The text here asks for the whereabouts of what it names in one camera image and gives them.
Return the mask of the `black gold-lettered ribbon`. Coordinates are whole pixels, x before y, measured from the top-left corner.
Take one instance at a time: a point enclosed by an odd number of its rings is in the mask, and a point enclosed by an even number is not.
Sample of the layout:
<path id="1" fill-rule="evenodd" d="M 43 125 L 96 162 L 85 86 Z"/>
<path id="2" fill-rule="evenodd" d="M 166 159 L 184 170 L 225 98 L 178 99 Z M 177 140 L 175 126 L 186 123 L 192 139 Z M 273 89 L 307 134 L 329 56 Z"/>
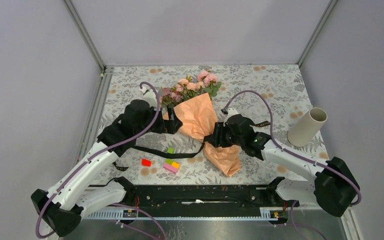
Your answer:
<path id="1" fill-rule="evenodd" d="M 259 128 L 270 126 L 270 124 L 271 124 L 269 121 L 263 121 L 263 122 L 256 123 L 256 124 L 254 124 L 254 122 L 252 120 L 251 120 L 251 122 L 252 122 L 252 124 L 251 124 L 252 126 L 259 127 Z M 143 146 L 133 146 L 133 149 L 141 151 L 141 152 L 149 153 L 152 155 L 156 155 L 159 157 L 163 157 L 166 159 L 187 159 L 187 158 L 193 158 L 197 154 L 199 154 L 203 150 L 204 146 L 205 146 L 205 143 L 202 143 L 197 152 L 192 152 L 192 153 L 175 152 L 174 154 L 169 154 L 167 152 L 163 152 L 163 151 L 159 151 L 157 149 L 151 149 L 151 148 L 147 148 L 147 147 L 143 147 Z M 117 163 L 115 161 L 112 163 L 112 165 L 118 171 L 121 171 L 121 172 L 125 172 L 129 168 L 128 166 L 119 166 L 119 165 L 117 165 Z"/>

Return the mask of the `peach paper flower bouquet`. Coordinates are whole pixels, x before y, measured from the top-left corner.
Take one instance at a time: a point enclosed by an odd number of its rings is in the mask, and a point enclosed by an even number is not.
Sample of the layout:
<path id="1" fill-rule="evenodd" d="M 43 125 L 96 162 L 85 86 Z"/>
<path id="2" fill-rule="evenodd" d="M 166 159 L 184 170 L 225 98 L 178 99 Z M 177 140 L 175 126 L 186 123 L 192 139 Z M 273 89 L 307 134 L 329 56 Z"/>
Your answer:
<path id="1" fill-rule="evenodd" d="M 210 71 L 201 71 L 196 80 L 191 76 L 179 79 L 172 87 L 162 88 L 161 103 L 174 106 L 183 125 L 180 132 L 205 143 L 203 155 L 225 176 L 231 177 L 241 169 L 239 147 L 214 147 L 204 138 L 213 133 L 218 117 L 212 97 L 217 95 L 222 82 Z"/>

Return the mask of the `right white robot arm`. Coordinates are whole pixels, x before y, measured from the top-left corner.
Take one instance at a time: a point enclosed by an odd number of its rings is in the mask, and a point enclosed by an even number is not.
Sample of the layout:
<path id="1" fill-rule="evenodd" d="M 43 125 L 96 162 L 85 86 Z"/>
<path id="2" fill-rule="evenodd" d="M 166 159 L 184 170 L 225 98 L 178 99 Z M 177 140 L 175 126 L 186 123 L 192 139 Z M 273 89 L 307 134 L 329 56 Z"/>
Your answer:
<path id="1" fill-rule="evenodd" d="M 284 201 L 313 203 L 328 214 L 341 217 L 358 195 L 360 187 L 342 159 L 307 162 L 308 155 L 288 146 L 277 146 L 269 134 L 254 131 L 251 120 L 240 114 L 231 116 L 227 122 L 216 122 L 213 133 L 204 140 L 216 148 L 239 146 L 250 157 L 284 166 L 304 178 L 276 177 L 270 182 L 266 198 L 273 206 Z"/>

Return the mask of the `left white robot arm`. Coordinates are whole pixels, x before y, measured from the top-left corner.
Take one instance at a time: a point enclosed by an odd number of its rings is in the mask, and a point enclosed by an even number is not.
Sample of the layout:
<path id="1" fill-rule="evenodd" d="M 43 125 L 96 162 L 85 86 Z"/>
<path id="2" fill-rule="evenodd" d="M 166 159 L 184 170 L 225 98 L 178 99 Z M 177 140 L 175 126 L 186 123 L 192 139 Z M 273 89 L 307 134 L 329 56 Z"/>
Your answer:
<path id="1" fill-rule="evenodd" d="M 111 180 L 103 188 L 86 192 L 95 177 L 114 163 L 128 149 L 136 145 L 136 139 L 148 132 L 175 134 L 182 126 L 172 106 L 167 107 L 168 118 L 163 119 L 161 109 L 147 101 L 135 99 L 124 113 L 103 129 L 88 153 L 59 182 L 48 190 L 37 189 L 31 195 L 39 215 L 36 235 L 44 221 L 53 233 L 64 237 L 71 233 L 89 214 L 108 205 L 121 203 L 124 206 L 135 200 L 135 186 L 124 177 Z"/>

